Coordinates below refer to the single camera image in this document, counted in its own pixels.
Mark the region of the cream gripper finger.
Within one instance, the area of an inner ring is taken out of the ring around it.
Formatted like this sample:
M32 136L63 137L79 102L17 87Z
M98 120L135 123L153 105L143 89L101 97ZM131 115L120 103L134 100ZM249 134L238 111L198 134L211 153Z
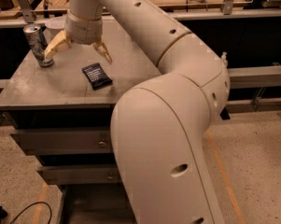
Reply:
M109 64L112 64L113 60L102 38L95 41L92 46L95 51L98 52L102 57L104 57Z
M66 51L71 48L71 37L65 30L61 30L50 41L44 51L45 60L48 61L53 58L58 52Z

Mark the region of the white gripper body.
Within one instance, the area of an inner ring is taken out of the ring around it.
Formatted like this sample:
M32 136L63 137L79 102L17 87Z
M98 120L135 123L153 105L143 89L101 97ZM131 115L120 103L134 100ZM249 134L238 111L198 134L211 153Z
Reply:
M64 29L74 42L91 45L101 39L103 21L102 19L82 19L69 11L65 20Z

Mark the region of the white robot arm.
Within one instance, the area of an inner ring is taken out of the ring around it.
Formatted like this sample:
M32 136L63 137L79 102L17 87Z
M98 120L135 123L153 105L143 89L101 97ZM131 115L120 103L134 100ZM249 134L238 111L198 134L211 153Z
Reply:
M226 60L148 0L70 0L46 57L71 42L102 47L104 10L160 71L119 98L110 124L136 223L224 224L202 139L227 103Z

